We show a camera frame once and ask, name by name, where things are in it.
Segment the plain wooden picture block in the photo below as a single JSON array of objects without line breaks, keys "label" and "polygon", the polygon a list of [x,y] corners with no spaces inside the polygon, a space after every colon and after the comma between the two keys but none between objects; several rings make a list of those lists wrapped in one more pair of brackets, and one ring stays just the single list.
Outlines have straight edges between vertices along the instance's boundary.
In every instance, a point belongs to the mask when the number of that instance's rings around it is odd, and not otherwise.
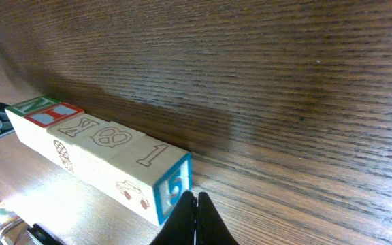
[{"label": "plain wooden picture block", "polygon": [[91,136],[107,125],[105,120],[83,114],[58,128],[67,143],[69,159],[73,165],[73,173],[70,173],[85,182],[91,183],[97,173],[98,162],[91,154],[91,147],[94,145]]}]

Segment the wooden block blue corner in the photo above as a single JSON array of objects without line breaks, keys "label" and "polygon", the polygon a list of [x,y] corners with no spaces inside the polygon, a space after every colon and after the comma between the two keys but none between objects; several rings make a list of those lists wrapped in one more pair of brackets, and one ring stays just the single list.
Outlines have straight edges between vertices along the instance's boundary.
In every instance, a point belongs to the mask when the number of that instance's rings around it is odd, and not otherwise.
[{"label": "wooden block blue corner", "polygon": [[144,136],[110,159],[119,170],[116,197],[128,208],[161,226],[179,198],[191,190],[191,153]]}]

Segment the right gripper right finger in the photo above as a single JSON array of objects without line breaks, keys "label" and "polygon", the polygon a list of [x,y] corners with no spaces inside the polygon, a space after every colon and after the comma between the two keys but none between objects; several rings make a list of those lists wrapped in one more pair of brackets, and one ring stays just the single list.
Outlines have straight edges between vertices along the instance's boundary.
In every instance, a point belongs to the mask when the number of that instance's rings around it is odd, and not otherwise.
[{"label": "right gripper right finger", "polygon": [[238,245],[205,192],[198,194],[195,233],[196,245]]}]

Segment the wooden block green side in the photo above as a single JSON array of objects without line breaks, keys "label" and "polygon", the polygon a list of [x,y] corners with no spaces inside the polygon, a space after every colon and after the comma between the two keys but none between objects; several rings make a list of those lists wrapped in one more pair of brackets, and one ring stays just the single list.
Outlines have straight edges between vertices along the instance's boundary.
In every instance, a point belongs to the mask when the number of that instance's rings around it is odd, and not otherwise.
[{"label": "wooden block green side", "polygon": [[58,128],[61,126],[64,127],[65,123],[83,115],[84,110],[74,105],[61,102],[51,108],[42,110],[42,115],[45,116],[46,114],[54,117],[54,120],[46,128],[46,133],[51,137],[52,146],[54,147],[51,161],[73,173],[74,168],[69,159],[67,143],[64,137],[61,136],[61,133],[58,132]]}]

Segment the wooden block red side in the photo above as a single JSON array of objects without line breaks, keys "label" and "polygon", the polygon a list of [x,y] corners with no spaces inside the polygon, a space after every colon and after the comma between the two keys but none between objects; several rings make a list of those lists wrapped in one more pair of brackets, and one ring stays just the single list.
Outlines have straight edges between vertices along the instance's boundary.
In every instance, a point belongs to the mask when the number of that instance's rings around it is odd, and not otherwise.
[{"label": "wooden block red side", "polygon": [[52,139],[46,128],[54,120],[53,116],[42,115],[42,110],[58,105],[60,101],[40,96],[7,106],[5,113],[18,139],[34,151],[52,160]]}]

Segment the wooden block red corner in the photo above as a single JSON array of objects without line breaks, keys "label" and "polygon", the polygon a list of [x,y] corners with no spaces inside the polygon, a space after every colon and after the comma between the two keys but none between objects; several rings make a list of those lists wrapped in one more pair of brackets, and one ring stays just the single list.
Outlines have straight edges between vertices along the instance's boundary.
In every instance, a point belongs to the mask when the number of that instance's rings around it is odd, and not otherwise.
[{"label": "wooden block red corner", "polygon": [[91,154],[98,165],[89,184],[127,206],[141,207],[141,201],[147,204],[142,192],[144,185],[129,173],[128,167],[130,147],[145,135],[115,122],[100,128],[91,136]]}]

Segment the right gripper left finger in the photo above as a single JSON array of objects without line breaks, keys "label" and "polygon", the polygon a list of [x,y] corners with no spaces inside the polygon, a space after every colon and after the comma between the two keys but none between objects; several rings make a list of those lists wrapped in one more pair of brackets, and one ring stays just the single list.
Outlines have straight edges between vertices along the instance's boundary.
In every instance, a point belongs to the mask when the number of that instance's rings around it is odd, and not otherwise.
[{"label": "right gripper left finger", "polygon": [[197,201],[192,192],[185,191],[150,245],[193,245],[196,205]]}]

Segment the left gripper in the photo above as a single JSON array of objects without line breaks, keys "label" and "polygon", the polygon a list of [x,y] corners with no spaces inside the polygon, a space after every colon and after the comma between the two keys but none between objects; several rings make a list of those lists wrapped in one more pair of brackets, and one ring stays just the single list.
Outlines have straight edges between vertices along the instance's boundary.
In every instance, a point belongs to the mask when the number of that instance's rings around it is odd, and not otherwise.
[{"label": "left gripper", "polygon": [[63,245],[38,224],[28,225],[17,218],[0,230],[0,245]]}]

